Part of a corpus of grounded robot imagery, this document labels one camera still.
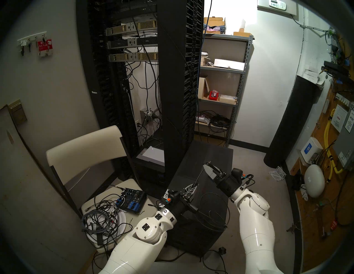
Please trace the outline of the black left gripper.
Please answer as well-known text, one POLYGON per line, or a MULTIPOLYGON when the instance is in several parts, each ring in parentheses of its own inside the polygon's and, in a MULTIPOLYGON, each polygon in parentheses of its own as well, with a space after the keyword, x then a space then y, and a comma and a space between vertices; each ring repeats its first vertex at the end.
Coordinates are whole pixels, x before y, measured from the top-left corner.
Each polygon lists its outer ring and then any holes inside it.
POLYGON ((186 211, 189 211, 193 214, 198 213, 199 209, 193 206, 187 199, 190 199, 194 192, 197 189, 197 185, 188 185, 183 188, 181 191, 181 196, 184 198, 174 198, 173 199, 173 216, 177 218, 180 215, 183 215, 186 211))

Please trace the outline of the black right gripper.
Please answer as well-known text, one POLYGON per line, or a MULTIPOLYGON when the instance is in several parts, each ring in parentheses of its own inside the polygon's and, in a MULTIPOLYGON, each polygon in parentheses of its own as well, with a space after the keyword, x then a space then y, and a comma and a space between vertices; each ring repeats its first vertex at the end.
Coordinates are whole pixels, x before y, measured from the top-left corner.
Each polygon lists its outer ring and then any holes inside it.
POLYGON ((209 163, 209 165, 203 165, 206 174, 214 180, 216 178, 216 187, 220 189, 228 198, 230 198, 241 186, 242 173, 232 172, 226 174, 224 171, 209 163))

